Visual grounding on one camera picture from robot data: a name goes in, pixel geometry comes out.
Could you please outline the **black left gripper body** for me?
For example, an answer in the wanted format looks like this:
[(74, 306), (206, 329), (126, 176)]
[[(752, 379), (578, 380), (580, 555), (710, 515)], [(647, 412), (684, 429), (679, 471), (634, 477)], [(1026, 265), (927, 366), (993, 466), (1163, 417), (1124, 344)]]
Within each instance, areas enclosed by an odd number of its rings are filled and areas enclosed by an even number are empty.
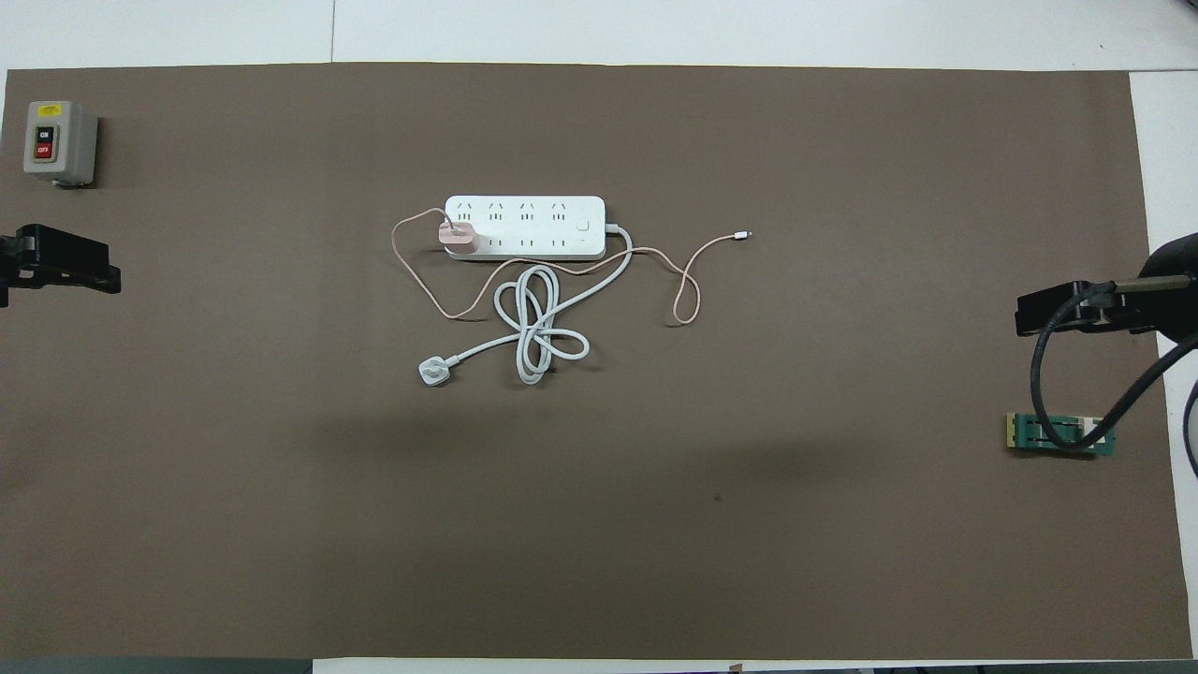
[(11, 289), (41, 289), (36, 273), (25, 268), (25, 259), (36, 250), (34, 235), (1, 236), (1, 306), (10, 306)]

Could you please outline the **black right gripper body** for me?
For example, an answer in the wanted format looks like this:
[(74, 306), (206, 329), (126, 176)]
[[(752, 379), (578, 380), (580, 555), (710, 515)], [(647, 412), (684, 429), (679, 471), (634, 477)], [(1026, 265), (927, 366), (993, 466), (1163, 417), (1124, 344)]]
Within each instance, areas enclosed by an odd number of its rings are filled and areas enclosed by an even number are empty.
[(1156, 311), (1140, 298), (1161, 290), (1158, 280), (1088, 283), (1087, 308), (1095, 315), (1087, 330), (1158, 330)]

